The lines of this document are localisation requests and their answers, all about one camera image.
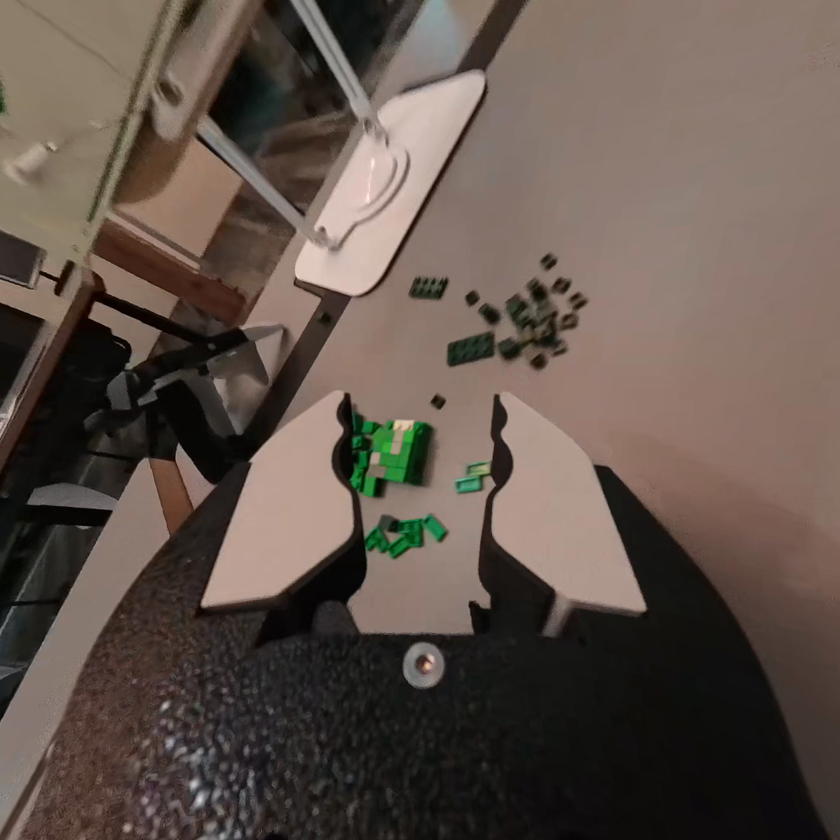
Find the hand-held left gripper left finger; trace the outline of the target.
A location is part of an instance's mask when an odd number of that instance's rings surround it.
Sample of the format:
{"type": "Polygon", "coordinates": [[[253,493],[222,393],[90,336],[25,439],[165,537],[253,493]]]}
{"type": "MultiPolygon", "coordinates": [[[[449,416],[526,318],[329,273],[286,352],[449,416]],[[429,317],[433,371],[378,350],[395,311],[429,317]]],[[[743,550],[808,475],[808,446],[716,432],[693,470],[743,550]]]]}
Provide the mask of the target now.
{"type": "Polygon", "coordinates": [[[244,468],[200,616],[256,613],[258,640],[356,637],[366,576],[350,394],[332,391],[281,425],[244,468]]]}

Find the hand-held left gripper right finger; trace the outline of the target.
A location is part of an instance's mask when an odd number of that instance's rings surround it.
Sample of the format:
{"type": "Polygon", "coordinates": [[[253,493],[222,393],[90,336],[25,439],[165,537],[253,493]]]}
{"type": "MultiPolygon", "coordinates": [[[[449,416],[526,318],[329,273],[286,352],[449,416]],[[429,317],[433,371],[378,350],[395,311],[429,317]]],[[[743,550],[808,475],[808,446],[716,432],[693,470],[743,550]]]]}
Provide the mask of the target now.
{"type": "Polygon", "coordinates": [[[509,392],[494,396],[478,632],[557,637],[576,609],[641,616],[647,604],[595,467],[509,392]]]}

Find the pile of dark green bricks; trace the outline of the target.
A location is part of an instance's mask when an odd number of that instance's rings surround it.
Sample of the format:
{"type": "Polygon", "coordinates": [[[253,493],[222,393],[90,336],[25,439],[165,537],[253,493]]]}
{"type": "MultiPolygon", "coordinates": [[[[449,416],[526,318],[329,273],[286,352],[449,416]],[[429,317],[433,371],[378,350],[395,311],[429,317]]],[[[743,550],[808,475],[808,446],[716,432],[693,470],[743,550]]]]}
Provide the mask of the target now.
{"type": "Polygon", "coordinates": [[[568,359],[589,303],[559,267],[558,256],[546,253],[531,276],[500,287],[440,273],[414,276],[394,380],[433,412],[545,384],[550,366],[568,359]]]}

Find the pile of bright green bricks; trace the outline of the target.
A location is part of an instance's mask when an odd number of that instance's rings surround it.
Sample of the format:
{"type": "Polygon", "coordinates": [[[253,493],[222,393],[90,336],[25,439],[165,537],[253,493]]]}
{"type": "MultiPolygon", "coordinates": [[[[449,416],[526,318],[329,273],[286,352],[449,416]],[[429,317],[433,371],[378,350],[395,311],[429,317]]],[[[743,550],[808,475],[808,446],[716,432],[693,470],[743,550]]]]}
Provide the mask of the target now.
{"type": "MultiPolygon", "coordinates": [[[[389,486],[424,485],[434,438],[430,423],[405,418],[378,423],[352,407],[350,429],[350,487],[358,495],[377,500],[389,486]]],[[[443,543],[448,536],[449,529],[432,512],[415,518],[383,513],[365,534],[364,548],[400,560],[428,539],[443,543]]]]}

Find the black metal bar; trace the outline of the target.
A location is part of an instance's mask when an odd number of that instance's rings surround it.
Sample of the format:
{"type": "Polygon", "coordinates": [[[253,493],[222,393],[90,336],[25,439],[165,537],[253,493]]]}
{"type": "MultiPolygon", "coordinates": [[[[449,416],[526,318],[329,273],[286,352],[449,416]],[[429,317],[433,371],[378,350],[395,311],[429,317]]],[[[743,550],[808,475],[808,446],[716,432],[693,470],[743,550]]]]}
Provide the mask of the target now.
{"type": "Polygon", "coordinates": [[[189,329],[186,326],[157,314],[149,309],[139,307],[128,301],[109,295],[107,292],[96,290],[92,294],[92,302],[118,312],[123,316],[139,322],[147,327],[158,330],[158,332],[169,335],[188,343],[204,341],[207,336],[189,329]]]}

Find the white book stand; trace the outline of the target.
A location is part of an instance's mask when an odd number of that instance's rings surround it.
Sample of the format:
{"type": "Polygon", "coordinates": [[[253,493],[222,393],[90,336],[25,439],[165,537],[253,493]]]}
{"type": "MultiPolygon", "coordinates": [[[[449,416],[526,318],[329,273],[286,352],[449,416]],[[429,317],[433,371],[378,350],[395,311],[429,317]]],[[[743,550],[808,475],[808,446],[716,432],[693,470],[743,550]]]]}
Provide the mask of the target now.
{"type": "Polygon", "coordinates": [[[361,136],[318,218],[305,217],[257,164],[205,115],[200,95],[222,68],[235,27],[254,2],[202,2],[194,24],[175,42],[150,93],[155,133],[173,143],[197,134],[295,230],[305,244],[296,280],[357,298],[389,270],[428,194],[484,97],[487,78],[469,70],[373,107],[316,2],[292,7],[339,83],[361,136]]]}

